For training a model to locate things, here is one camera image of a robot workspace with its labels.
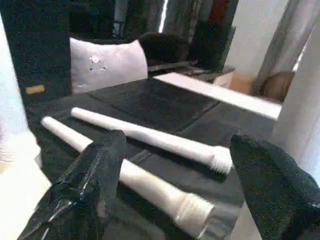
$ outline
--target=yellow label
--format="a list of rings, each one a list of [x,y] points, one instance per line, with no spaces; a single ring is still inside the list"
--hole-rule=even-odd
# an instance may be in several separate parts
[[[28,86],[25,88],[26,94],[38,94],[45,91],[44,85]]]

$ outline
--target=black table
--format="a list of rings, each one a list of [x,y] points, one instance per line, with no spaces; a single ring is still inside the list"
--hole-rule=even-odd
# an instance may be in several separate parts
[[[146,79],[44,102],[27,108],[31,130],[41,147],[43,171],[54,181],[78,155],[40,125],[49,115],[93,140],[108,131],[70,116],[72,107],[172,133],[208,145],[228,147],[238,131],[268,138],[275,121],[229,104]],[[234,169],[227,177],[156,147],[127,139],[126,158],[183,191],[216,204],[203,239],[219,239],[232,230],[244,196]],[[187,239],[163,212],[121,183],[105,239]]]

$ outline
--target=cushion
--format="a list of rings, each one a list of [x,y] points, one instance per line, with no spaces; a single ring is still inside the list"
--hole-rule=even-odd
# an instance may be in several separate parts
[[[101,45],[70,38],[70,50],[74,94],[148,77],[145,53],[137,40]]]

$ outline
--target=black fabric cover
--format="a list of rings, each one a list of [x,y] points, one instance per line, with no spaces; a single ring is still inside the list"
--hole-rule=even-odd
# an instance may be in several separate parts
[[[320,189],[289,154],[244,134],[232,137],[230,152],[262,239],[298,239],[320,224]]]
[[[126,149],[122,131],[91,143],[40,200],[19,240],[100,240]]]
[[[79,107],[209,145],[228,147],[238,131],[268,138],[275,122],[237,107],[146,79],[49,101],[27,108],[31,130],[41,146],[43,171],[56,180],[77,152],[40,125],[49,115],[99,141],[107,130],[70,117]],[[216,204],[204,239],[221,239],[232,230],[244,201],[234,169],[227,177],[201,164],[127,138],[125,157],[183,191]],[[188,239],[157,207],[121,183],[104,239]]]

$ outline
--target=curtain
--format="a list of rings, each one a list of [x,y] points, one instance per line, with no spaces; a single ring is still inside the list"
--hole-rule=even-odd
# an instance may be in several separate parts
[[[319,0],[289,0],[254,83],[255,94],[267,77],[292,71],[319,14]]]

